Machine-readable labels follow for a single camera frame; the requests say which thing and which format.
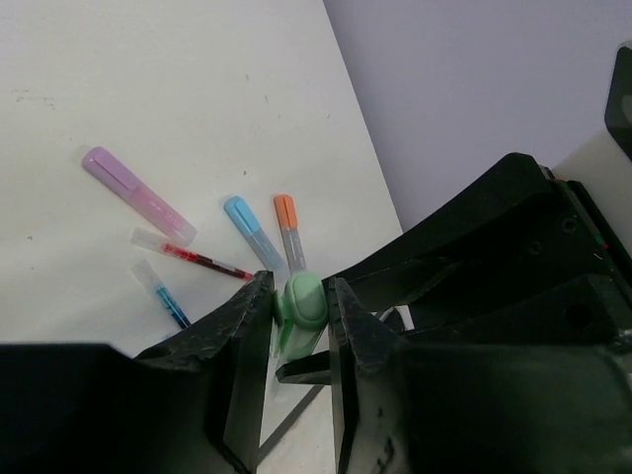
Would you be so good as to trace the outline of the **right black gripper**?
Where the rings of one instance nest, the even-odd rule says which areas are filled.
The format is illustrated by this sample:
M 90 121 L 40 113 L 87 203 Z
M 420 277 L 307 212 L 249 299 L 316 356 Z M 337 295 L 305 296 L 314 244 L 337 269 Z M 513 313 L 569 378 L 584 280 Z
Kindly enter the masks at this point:
M 631 354 L 631 259 L 583 185 L 510 153 L 332 282 L 333 342 L 285 384 L 608 385 Z M 397 333 L 357 291 L 543 291 L 485 315 Z

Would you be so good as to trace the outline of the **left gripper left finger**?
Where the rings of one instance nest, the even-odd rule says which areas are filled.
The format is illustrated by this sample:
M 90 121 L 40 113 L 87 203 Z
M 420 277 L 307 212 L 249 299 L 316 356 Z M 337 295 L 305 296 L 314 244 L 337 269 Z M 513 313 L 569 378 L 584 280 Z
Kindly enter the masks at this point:
M 1 349 L 5 473 L 253 473 L 275 285 L 260 272 L 130 357 L 106 344 Z

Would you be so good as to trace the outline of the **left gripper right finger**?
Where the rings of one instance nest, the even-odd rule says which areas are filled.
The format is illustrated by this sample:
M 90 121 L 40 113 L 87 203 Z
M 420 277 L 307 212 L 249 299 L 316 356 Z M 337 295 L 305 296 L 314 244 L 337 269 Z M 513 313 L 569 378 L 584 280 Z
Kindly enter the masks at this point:
M 627 473 L 631 383 L 607 351 L 418 343 L 326 284 L 340 473 Z

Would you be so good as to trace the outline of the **green highlighter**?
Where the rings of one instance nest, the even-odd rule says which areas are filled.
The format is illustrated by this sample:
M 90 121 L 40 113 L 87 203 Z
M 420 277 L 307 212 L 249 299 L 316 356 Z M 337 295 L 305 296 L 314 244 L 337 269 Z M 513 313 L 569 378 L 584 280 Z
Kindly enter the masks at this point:
M 275 291 L 277 327 L 275 356 L 281 362 L 310 356 L 328 324 L 328 306 L 321 279 L 303 271 Z

